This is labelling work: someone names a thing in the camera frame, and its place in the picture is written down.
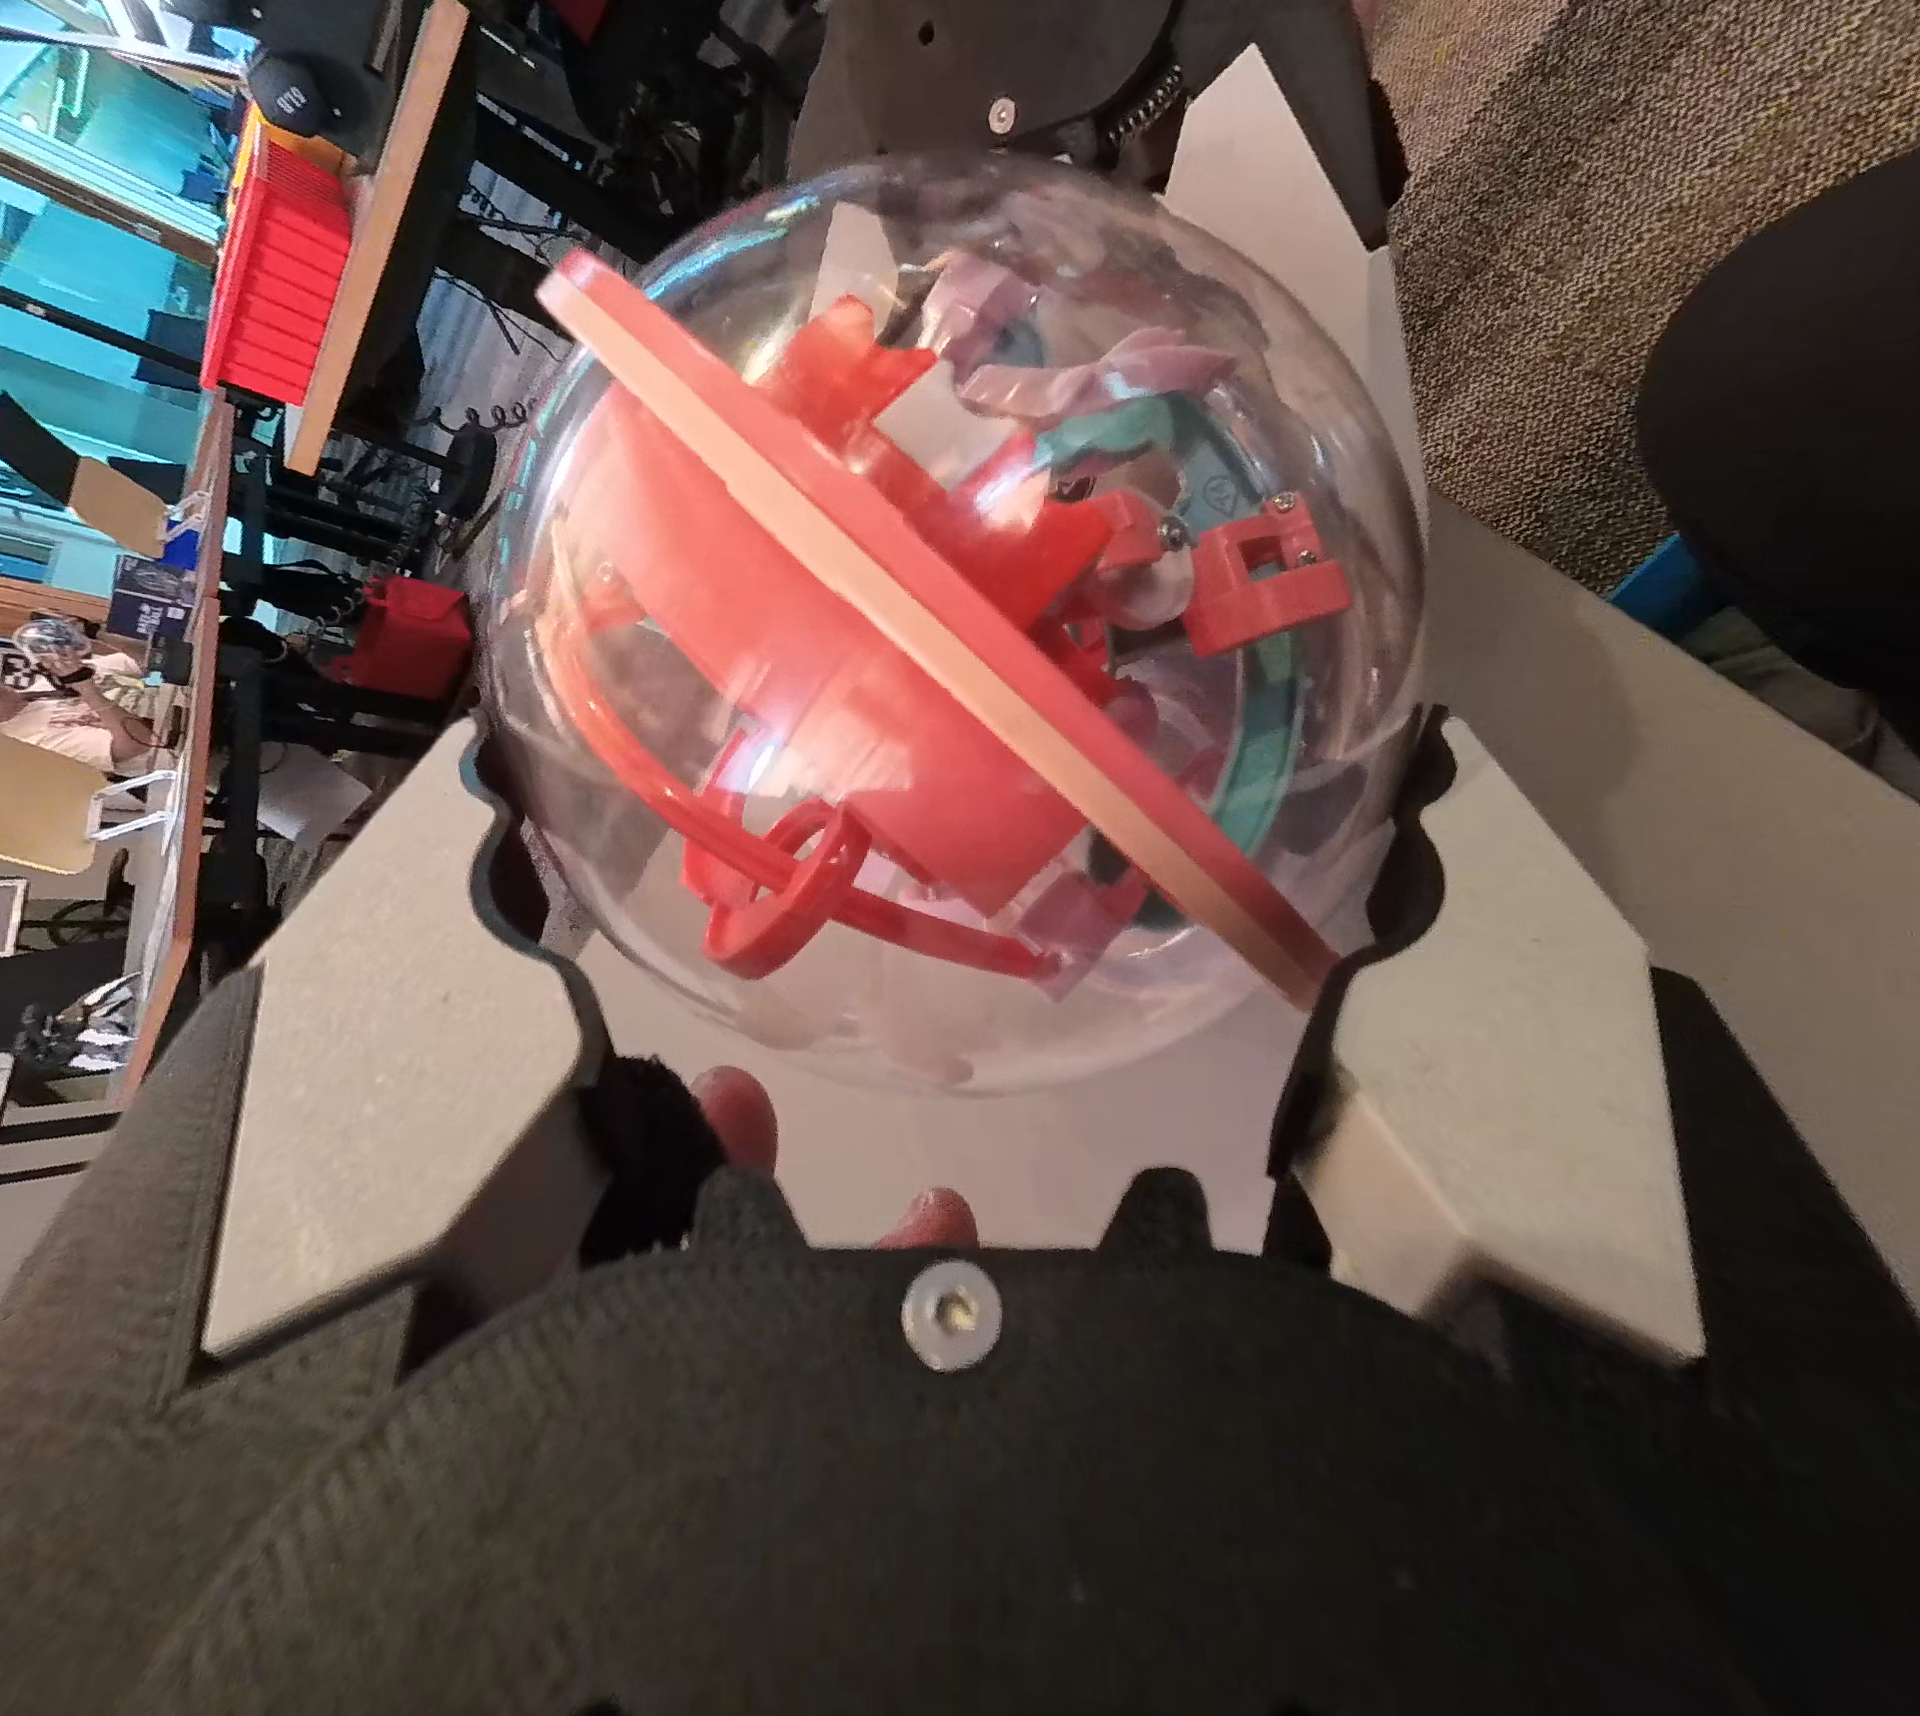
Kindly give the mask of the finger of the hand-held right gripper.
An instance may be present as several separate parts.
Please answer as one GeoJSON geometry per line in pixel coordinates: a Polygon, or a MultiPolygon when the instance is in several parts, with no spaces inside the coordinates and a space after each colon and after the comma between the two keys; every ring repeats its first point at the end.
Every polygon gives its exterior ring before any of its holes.
{"type": "Polygon", "coordinates": [[[1411,497],[1427,501],[1392,250],[1363,246],[1256,44],[1190,97],[1164,204],[1256,263],[1332,337],[1380,412],[1411,497]]]}

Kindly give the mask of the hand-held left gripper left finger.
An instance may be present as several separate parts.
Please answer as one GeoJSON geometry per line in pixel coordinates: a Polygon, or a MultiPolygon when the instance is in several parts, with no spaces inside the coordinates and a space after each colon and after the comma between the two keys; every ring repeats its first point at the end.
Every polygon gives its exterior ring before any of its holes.
{"type": "Polygon", "coordinates": [[[449,726],[258,955],[201,1348],[238,1359],[403,1280],[481,1320],[573,1271],[610,1171],[584,974],[509,922],[516,818],[449,726]]]}

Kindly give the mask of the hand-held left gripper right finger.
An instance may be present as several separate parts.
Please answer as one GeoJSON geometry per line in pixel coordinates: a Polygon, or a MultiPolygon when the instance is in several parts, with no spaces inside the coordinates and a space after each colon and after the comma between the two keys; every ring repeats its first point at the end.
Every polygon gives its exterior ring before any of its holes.
{"type": "Polygon", "coordinates": [[[1427,716],[1288,1067],[1270,1253],[1401,1318],[1529,1299],[1667,1368],[1705,1351],[1647,946],[1458,716],[1427,716]]]}

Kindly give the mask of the clear red maze ball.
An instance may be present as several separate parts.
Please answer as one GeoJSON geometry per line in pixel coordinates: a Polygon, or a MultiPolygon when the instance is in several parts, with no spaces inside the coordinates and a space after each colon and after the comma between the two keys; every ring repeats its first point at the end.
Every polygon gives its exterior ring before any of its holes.
{"type": "Polygon", "coordinates": [[[846,1079],[1097,1075],[1300,1014],[1400,785],[1401,443],[1270,273],[1056,162],[855,162],[572,246],[486,594],[589,924],[846,1079]]]}

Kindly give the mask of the person's left hand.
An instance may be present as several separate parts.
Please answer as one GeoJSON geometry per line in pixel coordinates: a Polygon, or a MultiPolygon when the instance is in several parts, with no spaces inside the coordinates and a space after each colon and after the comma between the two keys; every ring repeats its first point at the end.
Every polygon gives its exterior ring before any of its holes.
{"type": "MultiPolygon", "coordinates": [[[[692,1079],[689,1095],[731,1167],[758,1176],[777,1174],[776,1107],[752,1074],[731,1064],[709,1065],[692,1079]]],[[[971,1203],[945,1185],[933,1185],[911,1197],[875,1240],[879,1249],[968,1251],[977,1243],[980,1229],[971,1203]]]]}

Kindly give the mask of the dark blue cardboard box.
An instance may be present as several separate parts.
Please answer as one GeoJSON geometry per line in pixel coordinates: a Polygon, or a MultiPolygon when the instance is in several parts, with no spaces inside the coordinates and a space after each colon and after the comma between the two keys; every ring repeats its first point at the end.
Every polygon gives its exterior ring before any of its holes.
{"type": "Polygon", "coordinates": [[[195,599],[194,566],[119,551],[99,636],[140,646],[144,654],[156,644],[179,641],[190,632],[195,599]]]}

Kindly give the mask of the red ribbed bin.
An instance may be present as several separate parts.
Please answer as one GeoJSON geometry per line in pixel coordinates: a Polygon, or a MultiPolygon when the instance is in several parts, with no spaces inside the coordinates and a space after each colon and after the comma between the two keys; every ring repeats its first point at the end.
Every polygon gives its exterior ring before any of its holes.
{"type": "Polygon", "coordinates": [[[212,270],[199,386],[299,408],[352,243],[346,158],[248,110],[212,270]]]}

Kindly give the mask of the white sign bracket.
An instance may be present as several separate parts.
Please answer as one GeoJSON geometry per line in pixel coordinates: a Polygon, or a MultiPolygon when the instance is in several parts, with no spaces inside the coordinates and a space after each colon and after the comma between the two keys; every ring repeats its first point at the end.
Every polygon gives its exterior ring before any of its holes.
{"type": "Polygon", "coordinates": [[[152,767],[103,779],[88,800],[85,839],[108,844],[164,828],[176,813],[179,782],[177,767],[152,767]]]}

